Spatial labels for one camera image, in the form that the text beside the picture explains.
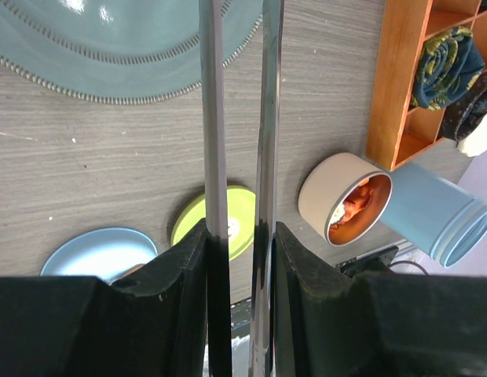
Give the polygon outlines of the blue cylindrical lunch container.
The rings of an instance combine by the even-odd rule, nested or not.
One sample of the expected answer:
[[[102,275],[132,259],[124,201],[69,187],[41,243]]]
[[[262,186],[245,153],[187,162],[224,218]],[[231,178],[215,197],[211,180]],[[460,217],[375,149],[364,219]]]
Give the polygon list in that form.
[[[450,268],[487,233],[487,202],[425,168],[390,172],[390,201],[381,221],[431,259]]]

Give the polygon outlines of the metal tongs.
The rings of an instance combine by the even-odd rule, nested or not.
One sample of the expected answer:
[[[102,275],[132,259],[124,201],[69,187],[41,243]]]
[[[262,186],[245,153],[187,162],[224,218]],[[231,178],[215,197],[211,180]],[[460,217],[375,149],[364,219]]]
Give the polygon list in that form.
[[[212,376],[231,376],[229,235],[219,1],[199,3],[207,241],[208,356]],[[274,254],[284,2],[262,3],[261,113],[251,282],[248,374],[273,370]]]

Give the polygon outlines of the grey-blue plate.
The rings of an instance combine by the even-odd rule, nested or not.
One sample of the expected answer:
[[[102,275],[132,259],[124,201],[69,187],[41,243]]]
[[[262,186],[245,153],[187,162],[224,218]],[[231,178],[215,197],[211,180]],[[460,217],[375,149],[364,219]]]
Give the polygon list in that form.
[[[196,1],[0,1],[0,64],[68,97],[149,104],[201,83]]]

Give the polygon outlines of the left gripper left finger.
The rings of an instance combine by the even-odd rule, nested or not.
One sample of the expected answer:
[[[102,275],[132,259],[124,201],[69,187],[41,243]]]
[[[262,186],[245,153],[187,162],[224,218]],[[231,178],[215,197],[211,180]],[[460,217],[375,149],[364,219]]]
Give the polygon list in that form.
[[[202,375],[206,238],[200,221],[113,284],[0,277],[0,376]]]

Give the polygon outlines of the pile of food pieces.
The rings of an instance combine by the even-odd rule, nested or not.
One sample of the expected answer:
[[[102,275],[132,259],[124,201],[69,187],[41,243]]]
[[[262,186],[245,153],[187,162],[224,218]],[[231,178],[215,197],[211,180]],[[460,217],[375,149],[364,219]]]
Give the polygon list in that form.
[[[345,225],[371,202],[373,187],[369,184],[370,179],[362,181],[334,210],[329,227],[336,230],[339,226]]]

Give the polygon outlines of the blue lid with strap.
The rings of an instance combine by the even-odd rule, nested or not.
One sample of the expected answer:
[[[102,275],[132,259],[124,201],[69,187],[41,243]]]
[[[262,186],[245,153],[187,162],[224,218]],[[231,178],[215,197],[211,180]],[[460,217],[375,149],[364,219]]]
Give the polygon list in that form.
[[[152,239],[135,229],[96,229],[59,246],[47,258],[40,275],[96,276],[110,284],[158,255]]]

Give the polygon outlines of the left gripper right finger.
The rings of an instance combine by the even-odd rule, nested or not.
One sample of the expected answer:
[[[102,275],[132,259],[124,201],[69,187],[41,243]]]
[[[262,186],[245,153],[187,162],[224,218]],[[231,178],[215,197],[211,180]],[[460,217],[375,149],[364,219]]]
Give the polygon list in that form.
[[[278,376],[487,376],[487,278],[348,277],[283,223],[275,246]]]

